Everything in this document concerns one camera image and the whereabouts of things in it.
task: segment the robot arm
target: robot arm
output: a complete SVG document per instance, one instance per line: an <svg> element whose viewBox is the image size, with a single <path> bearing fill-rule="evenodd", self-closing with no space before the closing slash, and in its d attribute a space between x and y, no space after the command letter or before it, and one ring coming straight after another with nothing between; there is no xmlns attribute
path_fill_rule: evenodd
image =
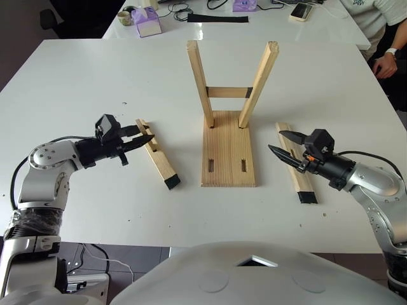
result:
<svg viewBox="0 0 407 305"><path fill-rule="evenodd" d="M309 136L290 131L281 134L306 150L301 161L269 146L280 160L301 173L323 176L331 187L349 192L362 205L389 269L389 287L407 297L407 192L401 175L335 154L335 142L326 130L316 129Z"/></svg>
<svg viewBox="0 0 407 305"><path fill-rule="evenodd" d="M59 251L59 229L69 192L69 178L82 168L95 166L104 158L121 159L125 153L149 142L141 135L124 142L122 137L140 133L137 126L121 127L105 114L95 126L95 137L78 142L50 142L34 148L27 158L29 173L22 184L17 209L4 234L0 260L0 299L13 291L36 285L64 290L58 286L58 271L66 273L63 262L53 254Z"/></svg>

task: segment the electrical cable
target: electrical cable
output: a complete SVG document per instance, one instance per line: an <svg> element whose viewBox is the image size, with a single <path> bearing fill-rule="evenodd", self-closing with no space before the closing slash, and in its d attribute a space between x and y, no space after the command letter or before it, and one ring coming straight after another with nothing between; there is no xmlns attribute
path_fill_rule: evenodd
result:
<svg viewBox="0 0 407 305"><path fill-rule="evenodd" d="M185 7L177 10L176 6L178 6L178 5L185 5ZM168 8L169 13L164 16L159 16L160 18L166 17L166 16L170 15L171 13L174 13L174 15L173 15L174 19L177 21L183 22L188 19L188 14L193 14L193 10L190 8L190 5L185 2L178 2L178 3L170 4L170 5L168 5L167 8ZM187 16L180 17L180 15L183 13L186 13Z"/></svg>
<svg viewBox="0 0 407 305"><path fill-rule="evenodd" d="M117 259L103 259L101 257L94 256L89 251L89 249L86 247L86 245L84 243L82 245L85 248L86 252L88 252L89 256L93 257L94 259L98 259L98 260L101 260L101 261L117 262L118 264L121 264L121 265L127 267L130 270L131 274L132 274L132 282L134 282L134 272L133 272L132 268L128 264L125 264L124 262L118 261Z"/></svg>
<svg viewBox="0 0 407 305"><path fill-rule="evenodd" d="M55 143L55 142L58 142L58 141L61 141L61 140L67 140L67 139L80 139L80 140L83 140L83 139L91 139L91 138L93 138L93 137L80 137L80 136L77 136L77 135L68 135L66 137L53 139L53 140L49 141L48 143ZM13 176L11 178L10 201L11 201L11 207L12 207L13 210L17 209L17 205L15 204L15 197L14 197L15 181L16 181L16 178L17 178L18 171L22 168L24 163L27 162L27 160L28 160L28 157L24 158L20 162L20 164L17 165L16 169L14 170Z"/></svg>
<svg viewBox="0 0 407 305"><path fill-rule="evenodd" d="M75 270L78 270L80 267L82 267L82 265L83 265L83 254L85 253L85 248L84 247L82 247L82 251L81 251L81 255L80 255L80 260L81 260L81 263L79 264L79 266L78 267L75 267L74 269L72 269L72 270L70 270L70 271L68 271L66 274L68 275L69 273L71 273L71 272L73 272L73 271L75 271Z"/></svg>
<svg viewBox="0 0 407 305"><path fill-rule="evenodd" d="M106 269L105 269L105 274L108 274L109 273L109 269L110 269L110 262L109 262L109 256L108 256L108 254L106 253L106 251L104 250L104 249L102 249L101 247L99 247L98 245L95 245L94 243L91 243L90 244L91 246L93 246L93 247L95 247L97 250L99 250L99 251L101 251L103 254L104 254L104 257L107 259L107 261L106 261Z"/></svg>
<svg viewBox="0 0 407 305"><path fill-rule="evenodd" d="M294 8L293 5L288 4L288 3L285 3L285 2L280 1L280 0L273 0L273 2L278 2L278 3L285 4L285 5L288 5L288 6L292 7L292 8ZM309 2L309 3L304 3L304 4L316 6L316 7L318 7L318 8L323 8L328 14L330 14L332 17L337 18L337 19L345 19L345 18L348 18L348 17L349 17L349 14L348 14L348 13L346 13L346 14L344 14L344 15L340 15L340 16L335 15L335 14L332 14L326 7L324 7L323 5L321 5L321 4L319 4L319 3ZM336 11L339 11L339 12L342 13L342 10L338 10L338 9L336 9L336 8L331 8L331 10L336 10Z"/></svg>
<svg viewBox="0 0 407 305"><path fill-rule="evenodd" d="M310 3L307 3L308 5L312 5L312 6L316 6L316 7L318 7L318 8L323 8L328 14L330 14L333 18L337 18L337 19L345 19L345 18L348 18L349 17L349 14L348 13L346 13L346 14L344 14L344 15L340 15L340 16L338 16L338 15L334 15L334 14L332 14L326 7L324 7L323 5L321 5L321 4L319 4L319 3L313 3L313 2L310 2ZM336 9L336 8L331 8L331 10L336 10L336 11L339 11L339 12L341 12L342 13L342 11L341 10L338 10L338 9Z"/></svg>
<svg viewBox="0 0 407 305"><path fill-rule="evenodd" d="M209 3L210 3L210 2L213 2L213 1L217 1L217 0L207 0L207 2L206 2L206 7L207 7L209 10L216 10L217 8L220 8L222 5L224 5L226 2L228 2L228 0L224 0L221 4L219 4L219 5L217 5L217 6L213 7L213 8L211 8L211 7L209 6Z"/></svg>
<svg viewBox="0 0 407 305"><path fill-rule="evenodd" d="M259 9L261 9L262 11L279 10L279 9L283 8L284 6L285 6L285 4L283 3L283 4L281 4L281 6L277 6L277 7L272 6L272 7L270 7L270 8L262 8L260 5L257 4L257 7L258 7Z"/></svg>
<svg viewBox="0 0 407 305"><path fill-rule="evenodd" d="M403 176L401 175L401 172L400 172L400 170L397 168L397 166L396 166L393 162L391 162L390 160L388 160L388 159L386 159L386 158L384 158L384 157L377 156L377 155L375 155L375 154L370 154L370 153L368 153L368 152L363 152L363 151L342 151L342 152L339 152L339 153L338 153L338 156L342 156L342 155L344 155L344 154L361 154L362 156L367 156L367 157L371 157L371 158L376 158L376 159L382 160L382 161L386 162L387 164L389 164L389 165L393 168L393 170L396 172L396 174L398 174L398 176L400 176L400 178L403 179Z"/></svg>
<svg viewBox="0 0 407 305"><path fill-rule="evenodd" d="M290 6L292 8L294 7L292 4L288 4L288 3L285 3L285 2L280 1L280 0L273 0L272 2L278 2L278 3L284 4L284 5Z"/></svg>

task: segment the phone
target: phone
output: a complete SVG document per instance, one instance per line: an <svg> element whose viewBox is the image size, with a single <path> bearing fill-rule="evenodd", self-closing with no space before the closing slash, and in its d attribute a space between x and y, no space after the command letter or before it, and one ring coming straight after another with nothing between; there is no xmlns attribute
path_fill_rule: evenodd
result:
<svg viewBox="0 0 407 305"><path fill-rule="evenodd" d="M290 18L298 21L305 21L310 16L312 5L298 3L290 14Z"/></svg>

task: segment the tissue box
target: tissue box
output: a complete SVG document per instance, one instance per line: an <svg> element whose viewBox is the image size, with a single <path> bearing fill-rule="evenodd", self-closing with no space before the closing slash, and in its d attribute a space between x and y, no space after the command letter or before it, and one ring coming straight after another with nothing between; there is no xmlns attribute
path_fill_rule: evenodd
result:
<svg viewBox="0 0 407 305"><path fill-rule="evenodd" d="M137 8L132 11L134 25L137 27L140 37L161 34L160 19L156 11L151 7Z"/></svg>
<svg viewBox="0 0 407 305"><path fill-rule="evenodd" d="M234 0L233 11L256 11L257 0Z"/></svg>

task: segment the white tabletop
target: white tabletop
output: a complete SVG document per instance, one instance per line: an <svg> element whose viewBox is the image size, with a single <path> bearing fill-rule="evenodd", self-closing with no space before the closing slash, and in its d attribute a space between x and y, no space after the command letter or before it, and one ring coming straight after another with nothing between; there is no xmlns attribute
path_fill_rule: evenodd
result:
<svg viewBox="0 0 407 305"><path fill-rule="evenodd" d="M199 42L208 86L251 85L265 43ZM243 102L213 99L212 105L240 109ZM0 104L3 228L20 160L48 140L92 135L104 113L122 126L136 118L151 122L182 180L169 191L143 147L127 154L128 166L107 159L74 173L60 232L64 241L190 247L252 240L311 252L379 252L362 207L327 180L312 177L319 205L299 203L286 165L267 147L279 146L276 121L307 134L325 128L336 151L379 154L407 173L406 131L350 44L280 44L250 120L255 188L200 187L204 116L186 41L44 41L0 93Z"/></svg>
<svg viewBox="0 0 407 305"><path fill-rule="evenodd" d="M126 0L124 6L136 5L137 0ZM146 39L210 39L229 40L244 37L246 40L282 41L282 42L334 42L356 44L360 50L367 50L370 42L354 22L352 17L334 18L322 8L314 8L306 22L290 20L293 8L286 6L281 10L232 12L233 1L229 0L216 10L208 10L206 0L188 0L194 13L212 16L249 16L246 24L208 24L187 23L174 20L172 14L160 19L163 34L143 38ZM269 0L259 0L263 8L270 7ZM159 16L168 13L168 4L161 4L157 11ZM327 0L323 7L332 14L347 14L339 0ZM115 18L103 38L139 38L134 26L124 27Z"/></svg>

